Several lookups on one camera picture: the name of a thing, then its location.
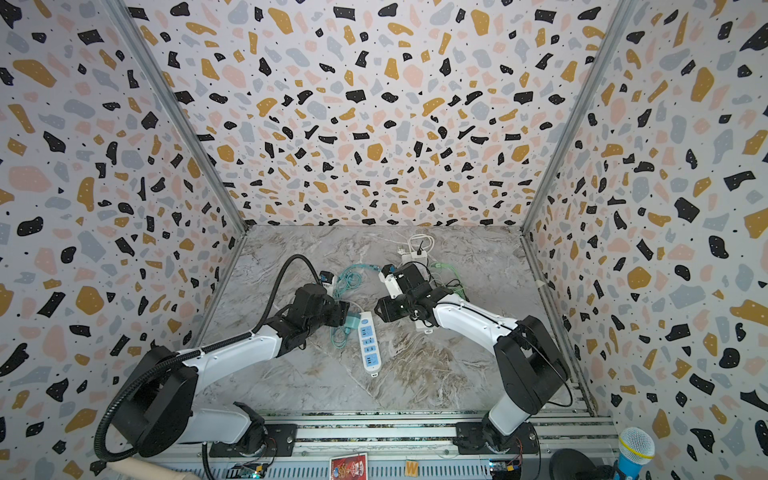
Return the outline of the teal charger plug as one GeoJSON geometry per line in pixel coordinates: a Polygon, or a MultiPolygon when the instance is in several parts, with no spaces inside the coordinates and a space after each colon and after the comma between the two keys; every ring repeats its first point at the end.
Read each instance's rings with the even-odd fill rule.
{"type": "Polygon", "coordinates": [[[350,334],[352,331],[357,330],[359,328],[360,322],[361,319],[359,315],[348,315],[343,325],[344,332],[346,334],[350,334]]]}

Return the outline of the small white blue power strip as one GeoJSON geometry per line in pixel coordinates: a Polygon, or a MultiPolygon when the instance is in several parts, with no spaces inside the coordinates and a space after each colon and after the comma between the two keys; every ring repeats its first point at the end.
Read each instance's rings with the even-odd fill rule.
{"type": "Polygon", "coordinates": [[[365,371],[373,378],[379,375],[382,360],[376,336],[374,316],[370,311],[360,313],[358,339],[365,371]]]}

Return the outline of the large colourful power strip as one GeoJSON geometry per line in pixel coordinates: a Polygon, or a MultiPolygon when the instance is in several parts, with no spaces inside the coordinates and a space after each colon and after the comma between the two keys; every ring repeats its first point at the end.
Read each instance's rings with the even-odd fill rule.
{"type": "Polygon", "coordinates": [[[405,274],[407,287],[402,287],[409,301],[409,318],[414,322],[417,331],[431,335],[436,329],[436,323],[426,306],[419,301],[426,297],[433,289],[434,276],[429,268],[429,261],[425,254],[409,253],[402,256],[400,269],[405,274]]]}

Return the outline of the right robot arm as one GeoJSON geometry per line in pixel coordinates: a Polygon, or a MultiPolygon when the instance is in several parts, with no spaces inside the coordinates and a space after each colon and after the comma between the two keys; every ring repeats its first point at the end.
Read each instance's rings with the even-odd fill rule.
{"type": "Polygon", "coordinates": [[[378,300],[374,312],[390,323],[408,318],[458,333],[494,355],[504,394],[484,415],[476,434],[456,439],[460,448],[505,454],[521,445],[522,426],[551,401],[570,378],[567,362],[543,323],[484,310],[438,287],[419,297],[402,294],[378,300]]]}

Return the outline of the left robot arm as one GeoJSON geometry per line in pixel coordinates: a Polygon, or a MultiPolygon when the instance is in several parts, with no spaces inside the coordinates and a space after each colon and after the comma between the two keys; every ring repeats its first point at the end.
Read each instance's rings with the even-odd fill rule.
{"type": "Polygon", "coordinates": [[[341,327],[349,310],[335,298],[336,275],[312,269],[311,282],[293,300],[273,308],[274,286],[257,325],[197,348],[153,347],[107,406],[93,439],[97,458],[112,463],[158,455],[176,444],[219,445],[236,455],[272,455],[279,443],[265,419],[241,401],[203,407],[196,399],[209,386],[259,363],[303,349],[322,327],[341,327]]]}

